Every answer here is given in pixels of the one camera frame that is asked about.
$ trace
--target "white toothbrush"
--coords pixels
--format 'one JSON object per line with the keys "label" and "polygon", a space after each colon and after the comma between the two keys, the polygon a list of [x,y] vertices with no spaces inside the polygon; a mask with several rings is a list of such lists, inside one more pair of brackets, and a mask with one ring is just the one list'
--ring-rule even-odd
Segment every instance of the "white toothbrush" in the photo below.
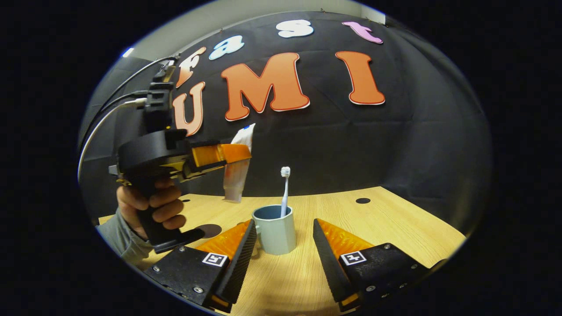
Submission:
{"label": "white toothbrush", "polygon": [[285,178],[285,194],[281,201],[281,217],[287,214],[287,196],[289,195],[289,176],[291,175],[291,169],[289,167],[281,168],[281,177]]}

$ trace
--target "table surface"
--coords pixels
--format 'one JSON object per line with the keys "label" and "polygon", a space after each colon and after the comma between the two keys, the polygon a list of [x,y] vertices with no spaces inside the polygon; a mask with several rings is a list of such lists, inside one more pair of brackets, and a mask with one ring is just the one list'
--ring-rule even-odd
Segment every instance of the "table surface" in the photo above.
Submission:
{"label": "table surface", "polygon": [[[358,198],[370,202],[359,204]],[[187,194],[181,214],[187,218],[182,232],[202,224],[217,224],[223,232],[251,218],[258,207],[280,204],[281,197],[243,197],[240,204],[222,196]],[[430,268],[450,257],[465,241],[455,228],[382,187],[309,196],[289,196],[293,207],[297,247],[289,254],[263,252],[259,242],[230,315],[339,315],[320,257],[312,238],[312,225],[320,218],[374,244],[390,242]],[[99,219],[103,224],[111,216]],[[189,244],[197,247],[208,239]],[[150,253],[139,268],[144,270],[168,252]]]}

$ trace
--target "light blue mug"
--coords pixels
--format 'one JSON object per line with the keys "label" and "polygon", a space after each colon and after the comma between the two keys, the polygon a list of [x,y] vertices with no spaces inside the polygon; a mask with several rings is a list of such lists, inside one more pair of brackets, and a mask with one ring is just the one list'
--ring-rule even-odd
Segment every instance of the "light blue mug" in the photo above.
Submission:
{"label": "light blue mug", "polygon": [[287,214],[281,216],[281,205],[268,205],[252,212],[256,222],[257,239],[267,254],[284,255],[296,248],[293,208],[287,206]]}

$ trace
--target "gray sleeve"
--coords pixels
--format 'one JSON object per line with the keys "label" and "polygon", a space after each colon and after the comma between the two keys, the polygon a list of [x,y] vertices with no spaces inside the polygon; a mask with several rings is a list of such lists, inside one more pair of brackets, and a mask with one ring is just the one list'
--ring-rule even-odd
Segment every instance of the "gray sleeve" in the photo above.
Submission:
{"label": "gray sleeve", "polygon": [[119,208],[115,216],[96,226],[96,229],[113,251],[132,265],[137,265],[142,259],[148,258],[148,253],[153,249],[148,241],[131,230]]}

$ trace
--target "toothpaste tube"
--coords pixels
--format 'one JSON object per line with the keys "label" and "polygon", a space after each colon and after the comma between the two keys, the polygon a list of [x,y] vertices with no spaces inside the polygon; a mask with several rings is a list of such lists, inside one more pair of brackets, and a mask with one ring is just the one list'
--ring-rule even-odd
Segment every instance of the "toothpaste tube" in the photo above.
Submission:
{"label": "toothpaste tube", "polygon": [[[231,144],[244,144],[252,152],[253,127],[256,123],[238,131]],[[224,201],[232,203],[242,202],[242,191],[246,183],[246,175],[250,167],[250,160],[237,161],[224,168]]]}

